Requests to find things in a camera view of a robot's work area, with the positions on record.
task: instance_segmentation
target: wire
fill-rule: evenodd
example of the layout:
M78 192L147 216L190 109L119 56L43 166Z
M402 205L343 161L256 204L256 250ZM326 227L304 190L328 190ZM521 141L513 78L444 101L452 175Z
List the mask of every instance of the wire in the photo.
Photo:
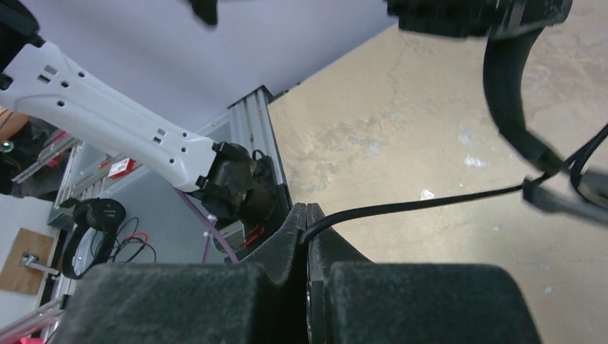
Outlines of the wire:
M145 235L146 239L141 239L138 238L136 236L130 235L127 238L125 238L121 243L120 246L114 251L114 255L110 258L110 260L112 260L112 262L116 262L116 257L118 256L118 254L123 251L123 249L125 249L125 247L127 247L130 244L140 244L140 247L137 249L137 251L135 251L135 253L133 253L127 260L125 260L124 262L120 262L120 263L130 263L132 262L146 247L148 247L152 253L154 254L154 261L153 263L156 263L156 250L154 249L154 247L152 247L150 244L148 244L146 242L148 235L146 233L141 232L142 234Z
M261 150L259 150L259 149L256 149L256 150L254 150L254 151L253 151L253 153L251 154L251 158L252 158L254 161L258 161L258 160L259 160L259 159L257 159L257 155L258 155L258 154L260 154L260 159L261 159L261 158L264 158L264 157L266 156L266 154L264 154L264 152L262 152L262 151L261 151Z
M205 243L203 245L203 257L201 258L201 264L205 264L207 261L207 252L209 251L209 245L211 244L212 234L208 231L205 232Z
M234 253L234 250L232 249L232 247L230 247L230 244L228 244L228 242L226 241L226 239L224 239L222 234L211 224L211 222L208 220L208 218L206 218L205 215L203 215L203 213L201 213L201 211L194 205L194 203L192 203L192 201L190 201L190 199L184 192L182 192L176 188L174 190L175 190L176 194L179 196L179 198L182 201L184 201L184 203L188 206L188 208L190 208L192 213L194 213L194 215L196 217L198 217L199 220L201 220L203 225L205 225L207 227L207 229L209 230L209 232L213 234L215 239L217 239L217 241L222 246L222 248L224 248L224 251L226 251L226 254L228 254L228 257L230 258L230 260L233 263L238 263L239 259L237 258L237 254Z
M260 231L260 233L254 235L251 239L247 240L243 246L248 247L249 245L253 244L253 242L255 242L257 240L257 238L261 237L264 234L264 231L266 230L266 227L262 227L262 230Z
M4 154L4 157L8 158L12 163L15 164L15 166L17 167L17 170L19 171L19 173L23 172L23 168L21 167L21 164L17 160L13 159L8 154Z
M251 235L251 234L252 234L252 233L253 233L253 232L254 232L256 229L258 229L259 227L260 227L260 225L259 225L259 224L256 224L256 225L255 225L255 227L253 227L253 229L252 229L252 230L248 231L248 232L245 234L245 236L244 236L244 237L245 237L245 238L247 238L249 235Z
M123 224L121 224L120 227L118 227L118 230L116 231L116 236L118 237L118 235L123 231L123 229L125 227L127 227L127 225L129 225L133 221L135 222L135 228L133 229L133 234L135 234L137 232L137 228L139 227L139 218L137 216L134 216L134 217L130 218L129 220L127 220L126 222L124 222ZM98 232L99 231L95 231L95 233L93 234L93 238L91 239L91 245L89 247L91 256L93 256L93 257L95 257L97 252L99 252L99 247L101 246L101 242L98 242L97 248L95 249L95 251L93 251L93 244L95 243L95 238L97 237ZM116 239L116 244L118 244L120 246L120 242L118 241L118 239Z
M587 144L585 144L581 149L580 157L578 157L574 163L572 164L572 169L570 171L570 185L574 189L574 191L582 197L585 201L593 202L588 199L579 189L581 185L581 177L582 171L591 155L595 152L595 150L599 147L599 145L604 142L604 140L608 137L608 124L606 124L600 131L597 133Z
M564 161L564 171L570 173L572 178L574 176L575 182L580 183L580 170L582 166L589 160L589 156L597 149L600 143L608 137L608 125L606 125L602 130L600 130L597 135L595 135L590 141L585 143L582 147L580 147L575 153L569 156ZM545 173L541 177L538 177L533 181L533 183L543 183L547 179L552 177L552 175ZM502 196L506 194L512 194L517 191L521 191L523 189L523 183L516 186L510 186L507 188L499 188L496 190L478 192L478 193L469 193L466 195L459 196L449 196L440 199L428 199L424 201L411 201L411 202L402 202L395 204L381 204L378 206L365 206L362 208L349 209L345 211L339 211L337 213L326 216L317 222L311 224L301 235L299 243L300 245L307 246L308 243L323 230L339 224L341 222L350 221L354 219L360 219L364 217L384 215L384 214L393 214L399 213L403 211L412 211L412 210L421 210L421 209L429 209L437 206L447 206L450 204L458 204L470 201L477 201L479 199L488 199L491 197Z
M321 233L323 230L341 222L350 221L354 219L360 219L363 217L384 215L384 214L393 214L399 213L403 211L411 211L411 210L420 210L420 209L428 209L434 208L436 206L446 206L449 204L463 203L476 201L478 199L487 199L490 197L502 196L506 194L511 194L513 192L520 191L523 188L523 185L511 186L508 188L501 188L498 190L491 190L479 193L469 193L467 195L459 195L459 196L450 196L444 197L440 199L427 199L424 201L411 201L411 202L402 202L402 203L394 203L394 204L381 204L378 206L365 206L362 208L349 209L345 211L339 211L337 213L326 216L310 227L308 227L300 237L301 245L308 245L310 240L312 240L317 234Z
M148 243L148 235L147 235L147 233L144 233L144 232L142 232L142 231L138 231L138 232L136 232L136 233L133 233L133 234L131 234L131 235L127 236L127 237L125 238L125 241L126 241L126 242L128 242L129 240L133 239L134 237L144 237L144 239L143 239L143 243L144 243L144 244L147 244L147 243Z

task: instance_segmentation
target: black cable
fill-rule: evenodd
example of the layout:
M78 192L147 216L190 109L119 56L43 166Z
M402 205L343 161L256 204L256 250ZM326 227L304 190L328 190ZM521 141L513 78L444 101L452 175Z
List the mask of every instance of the black cable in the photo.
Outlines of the black cable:
M608 125L604 127L600 132L595 135L590 141L585 143L582 147L580 147L576 152L574 152L571 156L569 156L565 161L564 171L569 172L572 176L576 173L576 168L578 164L584 165L586 160L589 159L589 156L595 151L597 146L608 136ZM569 171L570 165L574 164L576 166L572 168L572 171ZM532 183L543 183L550 177L552 177L552 173L544 173L542 176L538 177ZM308 245L310 241L323 230L339 224L341 222L350 221L354 219L360 219L364 217L384 215L384 214L393 214L404 211L412 211L412 210L421 210L434 208L437 206L447 206L450 204L458 204L465 203L470 201L477 201L479 199L487 199L496 196L502 196L506 194L511 194L517 191L521 191L523 189L523 183L517 186L511 186L507 188L499 188L496 190L478 192L478 193L469 193L466 195L459 196L449 196L443 197L440 199L428 199L424 201L410 201L410 202L402 202L395 204L381 204L378 206L365 206L363 208L355 208L349 209L345 211L339 211L337 213L326 216L314 224L310 225L300 237L299 243L300 245Z
M483 89L498 132L538 170L557 174L563 161L549 145L528 131L521 99L523 71L542 31L489 39L483 57Z
M135 228L133 229L133 233L137 232L137 228L139 227L139 218L137 216L134 216L132 218L130 218L129 220L125 221L125 223L121 224L120 227L118 228L118 230L116 231L116 236L118 237L118 235L123 231L123 229L125 227L127 227L127 225L129 223L131 223L132 221L135 221ZM95 238L97 237L97 233L99 231L95 231L95 233L93 234L93 238L91 239L91 245L89 247L89 250L91 252L91 256L95 257L95 255L97 254L97 252L99 251L99 246L101 245L101 242L98 242L97 244L97 249L95 249L95 251L93 251L93 244L95 243ZM118 244L118 246L120 246L120 242L118 241L118 239L116 239L116 244Z
M257 155L258 155L258 154L260 155L260 159L261 159L261 158L264 158L264 157L266 156L266 154L264 154L264 152L262 152L262 151L261 151L261 150L259 150L259 149L256 149L256 150L254 150L254 151L253 151L253 153L251 153L251 158L252 158L254 161L257 161L257 160L258 160L258 159L257 159Z
M570 171L570 185L574 189L574 191L582 197L585 201L592 202L588 199L580 190L579 187L581 185L581 177L583 168L591 158L591 155L595 152L595 150L599 147L599 145L604 142L604 140L608 137L608 124L606 124L600 131L597 133L586 145L581 149L580 156L574 161L572 165L572 169Z
M154 247L152 247L150 244L148 244L147 242L143 241L141 238L138 238L138 237L132 237L132 238L129 238L129 240L123 240L120 243L120 246L114 252L114 255L110 258L111 261L116 262L116 257L118 256L118 254L121 251L123 251L123 249L125 249L125 247L127 247L129 244L140 244L141 246L127 260L125 260L124 262L121 262L121 263L132 262L146 247L149 247L150 250L152 251L152 253L154 254L153 263L156 263L156 250L154 249Z
M440 199L427 199L424 201L411 201L411 202L402 202L395 204L381 204L378 206L365 206L363 208L349 209L345 211L339 211L337 213L331 214L318 220L310 227L308 227L302 236L300 237L301 245L308 245L310 240L312 240L317 234L321 233L324 229L331 227L335 224L339 224L341 222L350 221L354 219L360 219L362 217L376 216L376 215L384 215L384 214L393 214L399 213L403 211L411 211L411 210L420 210L420 209L428 209L434 208L436 206L446 206L449 204L463 203L476 201L478 199L486 199L490 197L496 197L506 194L511 194L513 192L520 191L523 188L523 185L511 186L508 188L501 188L498 190L490 190L478 193L469 193L467 195L459 195L459 196L449 196L443 197Z

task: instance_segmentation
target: pink object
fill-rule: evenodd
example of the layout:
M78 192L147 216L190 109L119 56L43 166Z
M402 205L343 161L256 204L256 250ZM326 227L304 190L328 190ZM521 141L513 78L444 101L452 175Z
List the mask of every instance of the pink object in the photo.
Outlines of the pink object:
M61 162L62 158L63 158L63 153L61 153L59 156L54 157L53 160L49 161L47 163L47 166L49 166L49 167L55 167L55 166L59 165L59 163Z
M20 344L44 344L40 338L21 338Z

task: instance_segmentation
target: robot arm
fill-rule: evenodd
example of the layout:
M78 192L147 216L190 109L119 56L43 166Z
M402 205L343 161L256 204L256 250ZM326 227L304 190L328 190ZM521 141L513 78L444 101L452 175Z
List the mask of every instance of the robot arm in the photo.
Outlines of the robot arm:
M184 192L199 189L214 141L170 123L99 81L51 42L26 44L3 74L0 104L47 121L114 155L140 161Z
M38 35L17 0L0 1L0 105L107 153L124 153L221 220L258 224L276 199L272 160L184 130L107 86Z

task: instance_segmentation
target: black strap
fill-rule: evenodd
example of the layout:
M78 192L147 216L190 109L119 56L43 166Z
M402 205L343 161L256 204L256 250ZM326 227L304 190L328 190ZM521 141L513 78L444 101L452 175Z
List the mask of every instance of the black strap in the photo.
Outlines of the black strap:
M523 69L542 31L488 40L483 60L483 88L500 134L534 167L554 175L564 163L549 145L528 131L521 101Z

